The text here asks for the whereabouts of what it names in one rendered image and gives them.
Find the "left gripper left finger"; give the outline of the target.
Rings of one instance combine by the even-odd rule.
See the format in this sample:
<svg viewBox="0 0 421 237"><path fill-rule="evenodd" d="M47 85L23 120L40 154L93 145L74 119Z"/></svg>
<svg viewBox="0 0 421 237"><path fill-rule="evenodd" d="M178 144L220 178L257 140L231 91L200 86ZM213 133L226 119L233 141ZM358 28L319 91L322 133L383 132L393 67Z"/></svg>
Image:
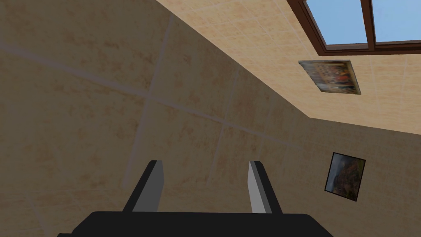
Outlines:
<svg viewBox="0 0 421 237"><path fill-rule="evenodd" d="M163 163L161 160L151 160L125 204L123 212L157 212L163 187Z"/></svg>

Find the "wide colourful wall picture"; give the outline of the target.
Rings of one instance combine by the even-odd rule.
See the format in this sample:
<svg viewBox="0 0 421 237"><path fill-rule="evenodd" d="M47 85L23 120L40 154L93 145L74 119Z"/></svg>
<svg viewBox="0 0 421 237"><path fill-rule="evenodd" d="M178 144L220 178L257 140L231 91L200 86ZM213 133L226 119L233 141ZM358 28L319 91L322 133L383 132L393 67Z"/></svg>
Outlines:
<svg viewBox="0 0 421 237"><path fill-rule="evenodd" d="M361 95L350 60L300 60L298 64L321 92Z"/></svg>

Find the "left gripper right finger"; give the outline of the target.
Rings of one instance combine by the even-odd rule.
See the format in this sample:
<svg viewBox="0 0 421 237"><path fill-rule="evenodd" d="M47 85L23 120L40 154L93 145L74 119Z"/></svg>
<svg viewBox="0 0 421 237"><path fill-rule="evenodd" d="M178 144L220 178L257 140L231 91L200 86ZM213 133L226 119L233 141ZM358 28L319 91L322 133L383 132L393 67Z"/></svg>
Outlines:
<svg viewBox="0 0 421 237"><path fill-rule="evenodd" d="M248 192L252 213L282 214L275 191L259 160L249 162Z"/></svg>

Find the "dark landscape wall picture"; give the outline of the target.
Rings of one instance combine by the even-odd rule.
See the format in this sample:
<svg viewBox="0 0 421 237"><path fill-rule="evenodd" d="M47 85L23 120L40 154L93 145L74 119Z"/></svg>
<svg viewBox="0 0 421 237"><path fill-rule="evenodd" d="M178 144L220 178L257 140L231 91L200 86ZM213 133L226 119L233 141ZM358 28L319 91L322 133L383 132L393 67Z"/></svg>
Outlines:
<svg viewBox="0 0 421 237"><path fill-rule="evenodd" d="M356 202L366 160L334 152L329 165L325 191Z"/></svg>

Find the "brown framed window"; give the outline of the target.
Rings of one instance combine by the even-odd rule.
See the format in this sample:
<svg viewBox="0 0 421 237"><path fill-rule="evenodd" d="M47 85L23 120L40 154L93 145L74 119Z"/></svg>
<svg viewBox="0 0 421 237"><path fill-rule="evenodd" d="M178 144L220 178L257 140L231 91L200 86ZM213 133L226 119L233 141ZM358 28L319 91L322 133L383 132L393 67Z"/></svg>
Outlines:
<svg viewBox="0 0 421 237"><path fill-rule="evenodd" d="M421 55L421 0L287 0L319 56Z"/></svg>

